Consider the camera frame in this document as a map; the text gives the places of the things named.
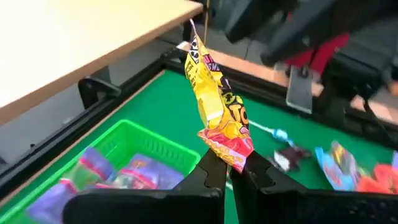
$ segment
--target chip bag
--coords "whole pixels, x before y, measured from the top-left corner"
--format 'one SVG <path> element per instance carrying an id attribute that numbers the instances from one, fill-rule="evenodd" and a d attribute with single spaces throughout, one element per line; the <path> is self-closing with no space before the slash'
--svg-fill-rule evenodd
<path id="1" fill-rule="evenodd" d="M 246 158 L 254 150 L 243 100 L 234 94 L 228 79 L 199 38 L 192 20 L 191 24 L 195 37 L 185 61 L 185 75 L 205 125 L 198 135 L 218 157 L 242 173 Z"/>

